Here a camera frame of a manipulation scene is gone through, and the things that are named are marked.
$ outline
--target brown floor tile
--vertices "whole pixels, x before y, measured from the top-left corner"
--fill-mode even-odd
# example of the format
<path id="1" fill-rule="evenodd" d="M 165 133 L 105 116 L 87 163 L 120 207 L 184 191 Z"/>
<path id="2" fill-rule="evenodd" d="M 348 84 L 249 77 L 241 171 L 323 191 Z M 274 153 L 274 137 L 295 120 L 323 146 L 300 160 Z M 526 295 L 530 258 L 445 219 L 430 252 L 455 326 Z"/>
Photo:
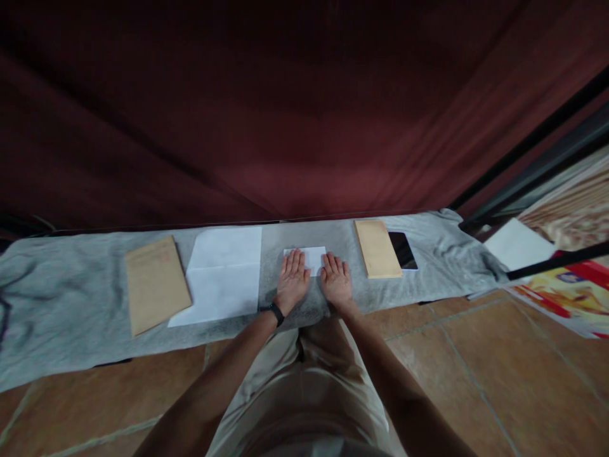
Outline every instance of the brown floor tile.
<path id="1" fill-rule="evenodd" d="M 440 327 L 408 334 L 391 340 L 388 345 L 417 378 L 450 426 L 478 456 L 513 455 Z"/>
<path id="2" fill-rule="evenodd" d="M 509 293 L 503 290 L 497 290 L 488 295 L 482 296 L 477 300 L 470 301 L 466 297 L 447 298 L 446 300 L 435 301 L 427 306 L 433 308 L 433 310 L 436 312 L 436 316 L 438 316 L 438 319 L 443 319 L 444 317 L 450 317 L 454 314 L 458 314 L 487 303 L 492 303 L 493 301 L 500 300 L 501 298 L 508 297 Z"/>
<path id="3" fill-rule="evenodd" d="M 0 394 L 0 434 L 2 434 L 11 421 L 13 413 L 19 406 L 19 403 L 21 403 L 29 387 L 30 385 L 26 384 Z"/>
<path id="4" fill-rule="evenodd" d="M 367 314 L 366 318 L 381 332 L 385 339 L 434 321 L 433 313 L 429 307 L 426 305 L 419 306 L 416 303 L 376 311 Z"/>
<path id="5" fill-rule="evenodd" d="M 148 436 L 152 427 L 134 432 L 129 435 L 117 437 L 113 441 L 90 447 L 79 453 L 73 454 L 74 457 L 131 457 L 138 447 Z"/>
<path id="6" fill-rule="evenodd" d="M 609 404 L 609 341 L 583 338 L 516 297 L 513 300 Z"/>
<path id="7" fill-rule="evenodd" d="M 208 366 L 210 366 L 212 364 L 213 361 L 215 361 L 220 354 L 222 354 L 222 351 L 224 351 L 224 348 L 226 346 L 228 346 L 228 344 L 232 341 L 232 339 L 230 340 L 221 340 L 221 341 L 214 341 L 213 343 L 210 343 L 207 345 L 207 363 L 205 365 L 205 368 L 207 368 Z"/>
<path id="8" fill-rule="evenodd" d="M 62 451 L 164 413 L 201 374 L 205 347 L 36 381 L 0 455 Z"/>
<path id="9" fill-rule="evenodd" d="M 513 302 L 444 327 L 522 455 L 609 453 L 607 409 Z"/>

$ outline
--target brown envelope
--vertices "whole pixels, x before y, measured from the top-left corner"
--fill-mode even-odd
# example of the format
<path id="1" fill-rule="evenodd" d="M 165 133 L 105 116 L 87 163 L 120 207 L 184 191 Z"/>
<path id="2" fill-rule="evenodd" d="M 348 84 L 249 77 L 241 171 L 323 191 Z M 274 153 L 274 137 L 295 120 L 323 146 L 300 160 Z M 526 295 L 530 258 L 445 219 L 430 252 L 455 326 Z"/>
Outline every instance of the brown envelope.
<path id="1" fill-rule="evenodd" d="M 395 255 L 385 223 L 381 220 L 355 221 L 355 232 L 360 241 L 363 262 L 370 279 L 402 276 L 402 268 Z"/>
<path id="2" fill-rule="evenodd" d="M 130 251 L 125 260 L 133 336 L 192 304 L 173 237 Z"/>

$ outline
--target tile grout line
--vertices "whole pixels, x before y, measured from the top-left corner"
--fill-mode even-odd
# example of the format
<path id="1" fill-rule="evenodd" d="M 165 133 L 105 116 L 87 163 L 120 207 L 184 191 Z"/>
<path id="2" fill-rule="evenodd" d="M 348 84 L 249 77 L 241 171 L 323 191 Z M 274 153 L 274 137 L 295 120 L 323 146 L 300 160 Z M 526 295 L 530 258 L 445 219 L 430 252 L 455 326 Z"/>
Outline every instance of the tile grout line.
<path id="1" fill-rule="evenodd" d="M 431 312 L 433 313 L 433 315 L 436 315 L 436 312 L 433 309 L 431 309 Z M 465 370 L 466 370 L 466 372 L 467 372 L 467 374 L 469 376 L 469 379 L 471 380 L 472 384 L 478 390 L 478 393 L 480 394 L 480 397 L 482 398 L 482 401 L 487 405 L 487 407 L 490 410 L 491 414 L 495 418 L 495 422 L 497 422 L 497 425 L 499 426 L 499 429 L 503 433 L 504 438 L 507 440 L 507 443 L 509 444 L 509 447 L 511 447 L 512 452 L 514 453 L 514 455 L 516 455 L 516 457 L 521 457 L 522 454 L 520 453 L 520 451 L 516 447 L 516 444 L 514 443 L 512 438 L 509 436 L 508 431 L 504 427 L 503 422 L 501 422 L 501 419 L 499 419 L 499 416 L 495 412 L 495 409 L 491 406 L 490 401 L 488 401 L 488 398 L 487 398 L 486 394 L 484 393 L 484 390 L 482 389 L 482 386 L 478 383 L 478 380 L 475 378 L 474 373 L 469 368 L 469 366 L 466 363 L 465 359 L 463 359 L 463 356 L 458 351 L 457 346 L 455 345 L 454 341 L 452 341 L 452 338 L 450 337 L 449 332 L 444 328 L 444 325 L 442 323 L 440 323 L 440 328 L 444 332 L 444 337 L 446 337 L 449 345 L 452 347 L 452 350 L 454 351 L 454 353 L 459 358 L 461 364 L 465 367 Z"/>
<path id="2" fill-rule="evenodd" d="M 563 362 L 565 362 L 565 364 L 575 373 L 575 375 L 581 380 L 581 382 L 584 383 L 584 385 L 594 394 L 596 399 L 599 400 L 605 408 L 609 409 L 609 404 L 601 396 L 601 394 L 598 393 L 590 379 L 588 379 L 588 377 L 571 360 L 569 360 L 569 358 L 565 354 L 562 353 L 562 351 L 558 348 L 558 346 L 556 346 L 554 341 L 552 341 L 552 338 L 550 338 L 547 333 L 539 325 L 537 325 L 537 323 L 527 313 L 522 311 L 518 304 L 514 303 L 514 306 L 518 309 L 518 311 L 520 311 L 521 314 L 523 314 L 527 318 L 527 320 L 533 326 L 535 331 L 538 332 L 543 337 L 543 339 L 548 342 L 552 350 L 556 352 L 561 359 L 563 359 Z"/>
<path id="3" fill-rule="evenodd" d="M 418 333 L 420 331 L 427 330 L 429 328 L 435 327 L 436 325 L 443 324 L 444 322 L 452 321 L 453 319 L 458 319 L 461 316 L 464 316 L 466 314 L 470 314 L 470 313 L 473 313 L 475 311 L 483 310 L 483 309 L 488 308 L 490 306 L 496 305 L 497 303 L 499 303 L 502 300 L 505 300 L 505 298 L 498 298 L 497 300 L 493 300 L 490 303 L 484 303 L 484 304 L 479 305 L 477 307 L 470 308 L 470 309 L 467 309 L 465 311 L 461 311 L 459 313 L 456 313 L 456 314 L 453 314 L 453 315 L 450 315 L 450 316 L 447 316 L 447 317 L 443 317 L 441 319 L 437 319 L 436 312 L 433 310 L 433 308 L 429 307 L 429 309 L 431 309 L 433 315 L 436 317 L 435 321 L 429 322 L 429 323 L 427 323 L 425 325 L 422 325 L 420 327 L 416 327 L 414 329 L 408 330 L 408 331 L 406 331 L 404 333 L 399 333 L 397 335 L 390 336 L 389 338 L 385 339 L 385 342 L 391 341 L 391 340 L 397 340 L 398 338 L 401 338 L 403 336 L 409 335 L 411 333 Z"/>
<path id="4" fill-rule="evenodd" d="M 126 435 L 131 435 L 135 432 L 139 432 L 140 430 L 145 430 L 146 428 L 150 428 L 150 427 L 154 426 L 162 416 L 163 415 L 160 414 L 155 418 L 148 419 L 147 421 L 140 422 L 139 424 L 136 424 L 136 425 L 131 425 L 127 428 L 122 428 L 109 435 L 104 435 L 103 437 L 100 437 L 100 438 L 93 438 L 82 444 L 77 444 L 76 446 L 72 446 L 72 447 L 69 447 L 68 449 L 64 449 L 63 451 L 55 452 L 53 454 L 47 454 L 46 457 L 67 457 L 67 456 L 75 454 L 77 452 L 81 452 L 85 449 L 99 446 L 100 444 L 106 444 L 106 443 L 112 442 L 116 438 L 126 436 Z"/>
<path id="5" fill-rule="evenodd" d="M 6 424 L 6 427 L 2 431 L 2 434 L 0 435 L 0 448 L 2 448 L 2 446 L 4 445 L 4 442 L 8 438 L 8 434 L 9 434 L 11 428 L 13 428 L 13 425 L 15 424 L 15 422 L 17 422 L 17 419 L 19 418 L 19 416 L 25 409 L 25 407 L 27 405 L 27 401 L 30 398 L 30 395 L 32 394 L 32 392 L 34 391 L 35 384 L 36 384 L 36 381 L 32 382 L 30 384 L 30 387 L 27 388 L 23 397 L 21 398 L 21 401 L 19 402 L 19 405 L 13 411 L 13 415 L 11 416 L 10 421 L 8 422 L 8 424 Z"/>

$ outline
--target black watch strap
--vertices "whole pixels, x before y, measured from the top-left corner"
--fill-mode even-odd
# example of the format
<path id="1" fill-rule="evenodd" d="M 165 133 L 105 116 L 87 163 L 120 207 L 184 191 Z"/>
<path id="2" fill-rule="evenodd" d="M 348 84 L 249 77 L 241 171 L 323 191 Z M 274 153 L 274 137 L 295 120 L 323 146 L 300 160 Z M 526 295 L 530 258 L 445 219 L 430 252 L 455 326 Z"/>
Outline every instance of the black watch strap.
<path id="1" fill-rule="evenodd" d="M 279 309 L 279 307 L 272 302 L 269 306 L 260 308 L 260 311 L 272 311 L 273 314 L 275 314 L 275 317 L 277 318 L 277 327 L 279 327 L 285 319 L 284 315 L 281 313 L 281 309 Z"/>

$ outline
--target forearm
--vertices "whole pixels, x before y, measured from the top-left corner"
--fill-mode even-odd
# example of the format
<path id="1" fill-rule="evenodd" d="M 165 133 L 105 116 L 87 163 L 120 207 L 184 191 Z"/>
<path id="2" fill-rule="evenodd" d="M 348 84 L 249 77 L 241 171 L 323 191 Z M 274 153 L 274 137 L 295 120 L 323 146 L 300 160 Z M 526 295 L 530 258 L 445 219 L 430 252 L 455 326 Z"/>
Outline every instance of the forearm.
<path id="1" fill-rule="evenodd" d="M 355 304 L 343 319 L 406 453 L 474 456 Z"/>
<path id="2" fill-rule="evenodd" d="M 272 313 L 259 314 L 160 419 L 136 455 L 205 455 L 220 419 L 276 326 Z"/>

